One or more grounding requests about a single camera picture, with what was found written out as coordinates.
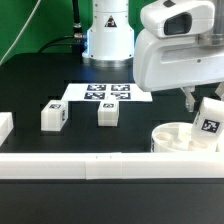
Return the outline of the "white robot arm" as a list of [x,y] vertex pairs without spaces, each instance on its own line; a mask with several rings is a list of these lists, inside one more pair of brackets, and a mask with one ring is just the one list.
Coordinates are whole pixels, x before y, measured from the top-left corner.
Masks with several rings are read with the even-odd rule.
[[224,101],[224,0],[155,0],[140,12],[143,30],[128,22],[129,0],[93,0],[83,61],[102,67],[133,63],[145,92],[180,88],[192,111],[192,92],[216,83]]

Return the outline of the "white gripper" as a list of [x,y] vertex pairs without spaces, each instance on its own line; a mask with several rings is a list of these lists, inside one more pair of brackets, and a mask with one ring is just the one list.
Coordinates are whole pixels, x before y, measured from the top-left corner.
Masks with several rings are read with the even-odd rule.
[[224,47],[200,46],[195,36],[159,39],[144,29],[136,40],[133,77],[145,92],[181,88],[193,112],[194,86],[221,82],[215,93],[224,101]]

